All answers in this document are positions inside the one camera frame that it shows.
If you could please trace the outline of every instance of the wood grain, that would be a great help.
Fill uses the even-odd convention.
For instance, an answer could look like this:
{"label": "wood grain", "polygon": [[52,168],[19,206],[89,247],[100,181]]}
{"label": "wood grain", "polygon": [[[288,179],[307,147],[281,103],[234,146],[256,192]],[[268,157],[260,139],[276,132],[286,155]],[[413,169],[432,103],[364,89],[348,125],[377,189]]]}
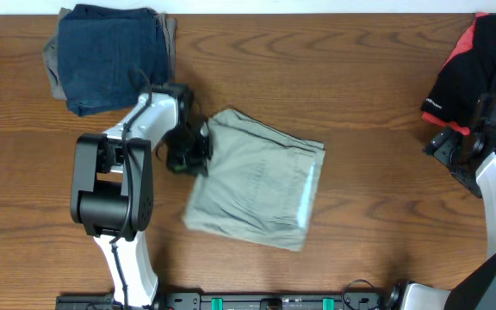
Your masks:
{"label": "wood grain", "polygon": [[[76,117],[51,98],[55,16],[0,16],[0,309],[107,292],[102,253],[70,217],[75,140],[127,111]],[[193,179],[154,164],[152,265],[168,285],[335,291],[365,278],[453,288],[486,258],[482,201],[421,149],[419,105],[471,15],[179,15],[177,80],[207,114],[235,107],[327,150],[302,252],[189,232]]]}

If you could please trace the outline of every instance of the navy blue fabric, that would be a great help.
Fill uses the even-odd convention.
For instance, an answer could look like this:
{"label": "navy blue fabric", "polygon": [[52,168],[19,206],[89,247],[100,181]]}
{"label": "navy blue fabric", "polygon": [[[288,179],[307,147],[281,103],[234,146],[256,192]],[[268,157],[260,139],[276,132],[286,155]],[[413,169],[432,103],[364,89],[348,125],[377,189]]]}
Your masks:
{"label": "navy blue fabric", "polygon": [[[134,105],[131,69],[152,84],[168,81],[164,34],[150,9],[76,5],[59,22],[59,77],[68,109],[85,116]],[[135,84],[142,85],[139,74]]]}

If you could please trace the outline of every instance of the white background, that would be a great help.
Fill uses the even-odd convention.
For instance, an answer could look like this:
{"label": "white background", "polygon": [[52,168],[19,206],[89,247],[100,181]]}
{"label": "white background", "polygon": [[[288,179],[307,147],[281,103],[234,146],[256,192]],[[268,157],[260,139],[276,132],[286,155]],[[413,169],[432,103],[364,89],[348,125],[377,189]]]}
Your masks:
{"label": "white background", "polygon": [[57,14],[76,3],[172,14],[496,13],[496,0],[0,0],[0,14]]}

